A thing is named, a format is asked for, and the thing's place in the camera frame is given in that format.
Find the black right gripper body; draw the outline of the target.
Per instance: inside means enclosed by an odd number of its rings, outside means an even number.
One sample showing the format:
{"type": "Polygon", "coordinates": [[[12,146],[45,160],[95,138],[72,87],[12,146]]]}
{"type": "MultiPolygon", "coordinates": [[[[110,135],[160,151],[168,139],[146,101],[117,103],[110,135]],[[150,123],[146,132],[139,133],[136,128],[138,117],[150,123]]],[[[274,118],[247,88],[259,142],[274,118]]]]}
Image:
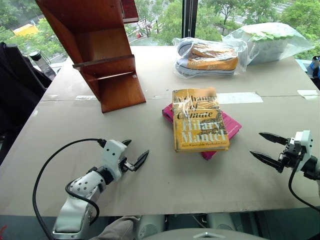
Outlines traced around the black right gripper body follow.
{"type": "Polygon", "coordinates": [[[285,146],[283,152],[278,157],[278,168],[293,168],[296,163],[303,160],[306,153],[306,147],[301,145],[300,142],[295,143],[294,138],[278,137],[277,142],[285,146]]]}

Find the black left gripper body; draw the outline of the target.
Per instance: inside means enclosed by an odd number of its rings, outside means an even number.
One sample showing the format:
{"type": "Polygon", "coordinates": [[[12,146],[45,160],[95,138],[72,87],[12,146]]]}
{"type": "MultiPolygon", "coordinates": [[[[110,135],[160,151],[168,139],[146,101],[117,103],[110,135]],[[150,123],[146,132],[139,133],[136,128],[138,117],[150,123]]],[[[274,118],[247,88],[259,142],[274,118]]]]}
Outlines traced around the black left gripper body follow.
{"type": "Polygon", "coordinates": [[[126,173],[127,171],[135,172],[136,166],[130,162],[127,162],[127,158],[124,157],[119,163],[119,169],[122,173],[126,173]]]}

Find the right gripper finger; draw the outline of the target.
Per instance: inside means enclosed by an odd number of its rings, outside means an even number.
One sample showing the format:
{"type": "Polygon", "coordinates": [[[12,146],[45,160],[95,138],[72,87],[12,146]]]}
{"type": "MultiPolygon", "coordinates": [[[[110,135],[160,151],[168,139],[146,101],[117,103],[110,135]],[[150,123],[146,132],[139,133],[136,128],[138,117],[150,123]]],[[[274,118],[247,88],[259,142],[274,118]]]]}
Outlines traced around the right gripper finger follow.
{"type": "Polygon", "coordinates": [[[249,152],[262,163],[276,169],[279,173],[283,172],[284,166],[280,160],[275,160],[269,155],[262,152],[253,151],[253,150],[250,150],[249,152]]]}
{"type": "Polygon", "coordinates": [[[278,144],[281,144],[283,146],[287,145],[287,143],[288,143],[288,139],[287,138],[284,138],[284,137],[279,136],[279,135],[274,134],[274,133],[260,132],[259,135],[262,136],[263,138],[265,138],[266,140],[270,141],[270,142],[278,143],[278,144]]]}

